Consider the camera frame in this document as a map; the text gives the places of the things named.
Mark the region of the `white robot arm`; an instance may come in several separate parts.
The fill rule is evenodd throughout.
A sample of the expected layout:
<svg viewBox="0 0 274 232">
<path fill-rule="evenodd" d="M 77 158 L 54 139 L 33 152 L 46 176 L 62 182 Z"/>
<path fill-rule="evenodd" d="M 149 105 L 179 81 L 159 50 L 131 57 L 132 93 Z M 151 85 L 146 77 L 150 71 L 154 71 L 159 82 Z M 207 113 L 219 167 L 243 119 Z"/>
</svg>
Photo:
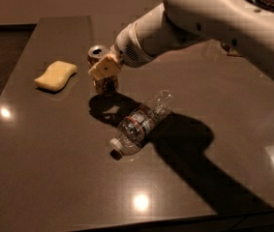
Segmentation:
<svg viewBox="0 0 274 232">
<path fill-rule="evenodd" d="M 101 80 L 207 39 L 233 48 L 274 80 L 274 13 L 245 0 L 163 0 L 123 29 L 89 74 Z"/>
</svg>

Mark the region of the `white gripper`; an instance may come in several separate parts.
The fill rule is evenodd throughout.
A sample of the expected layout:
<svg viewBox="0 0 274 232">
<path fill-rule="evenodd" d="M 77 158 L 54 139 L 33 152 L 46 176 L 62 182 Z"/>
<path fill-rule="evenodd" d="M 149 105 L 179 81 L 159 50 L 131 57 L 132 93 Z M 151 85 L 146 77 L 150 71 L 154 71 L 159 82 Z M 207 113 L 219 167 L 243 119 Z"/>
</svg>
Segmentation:
<svg viewBox="0 0 274 232">
<path fill-rule="evenodd" d="M 153 57 L 142 48 L 138 40 L 135 22 L 129 24 L 118 34 L 113 48 L 116 54 L 112 51 L 100 51 L 97 54 L 93 51 L 88 53 L 89 60 L 94 61 L 88 73 L 95 80 L 119 74 L 122 63 L 131 68 L 139 68 L 153 60 Z"/>
</svg>

